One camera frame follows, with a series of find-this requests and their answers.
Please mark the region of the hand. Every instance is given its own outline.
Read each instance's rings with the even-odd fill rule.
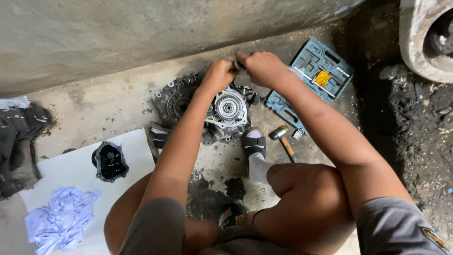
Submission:
[[[250,75],[250,81],[262,87],[278,90],[285,85],[285,79],[291,75],[291,72],[281,60],[270,52],[257,52],[247,57],[242,52],[236,52],[236,59],[241,61],[247,68],[247,74]]]
[[[237,74],[238,71],[234,69],[233,62],[214,60],[201,82],[200,89],[204,89],[214,96],[226,89]]]

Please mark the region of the wooden hammer handle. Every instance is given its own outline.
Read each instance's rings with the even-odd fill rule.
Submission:
[[[286,137],[280,138],[280,141],[282,142],[286,152],[288,153],[289,157],[291,158],[292,163],[300,163],[299,159],[296,156],[296,153],[294,152],[293,148],[288,142],[288,139]]]

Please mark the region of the concrete wall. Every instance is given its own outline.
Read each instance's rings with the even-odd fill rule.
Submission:
[[[0,97],[281,34],[363,1],[1,1]]]

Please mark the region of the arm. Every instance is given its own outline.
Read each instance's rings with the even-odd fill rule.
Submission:
[[[186,206],[187,188],[200,148],[204,120],[214,96],[237,76],[233,62],[214,61],[202,84],[166,142],[146,187],[141,204],[171,197]]]
[[[340,172],[351,211],[373,199],[398,197],[413,203],[405,187],[367,139],[343,115],[314,94],[272,53],[236,57],[247,67],[251,81],[281,94],[297,113],[311,138]]]

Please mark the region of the white paper sheet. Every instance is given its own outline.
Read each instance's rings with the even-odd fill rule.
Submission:
[[[52,191],[61,186],[76,187],[83,192],[99,189],[102,196],[94,205],[94,220],[83,232],[82,242],[73,250],[54,249],[52,255],[109,255],[104,238],[104,221],[115,201],[134,183],[154,170],[153,155],[146,141],[145,129],[134,130],[108,139],[122,145],[129,172],[126,178],[118,178],[114,183],[103,182],[96,178],[96,168],[91,155],[101,142],[44,160],[36,164],[43,178],[34,189],[20,191],[27,211],[47,205]]]

